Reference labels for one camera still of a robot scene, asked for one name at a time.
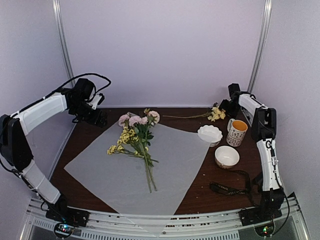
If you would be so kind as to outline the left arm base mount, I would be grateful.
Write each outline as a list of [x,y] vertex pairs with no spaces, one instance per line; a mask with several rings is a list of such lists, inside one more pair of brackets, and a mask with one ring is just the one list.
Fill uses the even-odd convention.
[[53,227],[53,233],[59,239],[65,240],[76,228],[87,226],[90,216],[88,211],[68,207],[65,199],[60,199],[55,204],[45,200],[43,202],[48,207],[45,217],[57,222]]

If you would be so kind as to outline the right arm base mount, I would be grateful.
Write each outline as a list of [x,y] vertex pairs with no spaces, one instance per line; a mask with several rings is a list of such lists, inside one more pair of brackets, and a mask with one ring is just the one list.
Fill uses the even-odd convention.
[[282,216],[279,209],[264,211],[260,206],[242,208],[238,214],[242,226],[252,226],[255,233],[262,238],[270,238],[276,233],[275,219]]

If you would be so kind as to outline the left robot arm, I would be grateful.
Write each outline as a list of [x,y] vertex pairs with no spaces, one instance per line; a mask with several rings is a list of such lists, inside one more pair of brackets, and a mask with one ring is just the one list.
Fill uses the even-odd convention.
[[5,170],[23,180],[45,202],[53,204],[51,211],[61,222],[69,221],[72,211],[60,202],[63,195],[37,166],[30,135],[45,122],[64,112],[73,116],[74,123],[85,122],[105,127],[107,114],[98,106],[105,99],[102,90],[111,83],[109,78],[101,74],[83,73],[35,102],[0,118],[0,154],[9,164]]

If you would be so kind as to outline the white wrapping paper sheet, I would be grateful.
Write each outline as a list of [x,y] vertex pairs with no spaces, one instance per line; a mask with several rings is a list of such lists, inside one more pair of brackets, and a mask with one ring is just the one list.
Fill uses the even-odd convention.
[[163,108],[153,128],[150,154],[157,191],[149,192],[143,160],[124,154],[108,155],[121,128],[117,121],[126,109],[109,109],[108,126],[86,123],[76,126],[55,175],[56,185],[73,207],[121,215],[177,215],[206,210],[202,193],[205,182],[199,173],[209,145],[197,130],[204,118],[174,119],[163,115],[198,113],[196,108]]

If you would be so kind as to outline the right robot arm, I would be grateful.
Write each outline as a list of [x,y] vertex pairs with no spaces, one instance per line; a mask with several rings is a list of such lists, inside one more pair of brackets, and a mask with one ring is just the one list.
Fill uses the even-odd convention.
[[266,221],[280,209],[285,199],[276,154],[277,111],[260,103],[253,94],[240,90],[237,83],[230,84],[228,92],[230,99],[224,99],[219,108],[232,118],[239,110],[244,110],[251,126],[251,138],[260,154],[262,193],[256,216]]

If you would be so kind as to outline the yellow fake flower bunch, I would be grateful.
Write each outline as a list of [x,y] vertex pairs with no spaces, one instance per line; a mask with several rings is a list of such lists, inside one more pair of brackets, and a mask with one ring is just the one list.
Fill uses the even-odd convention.
[[138,124],[125,126],[115,145],[111,145],[106,151],[108,155],[126,154],[130,157],[141,158],[142,150],[139,143]]

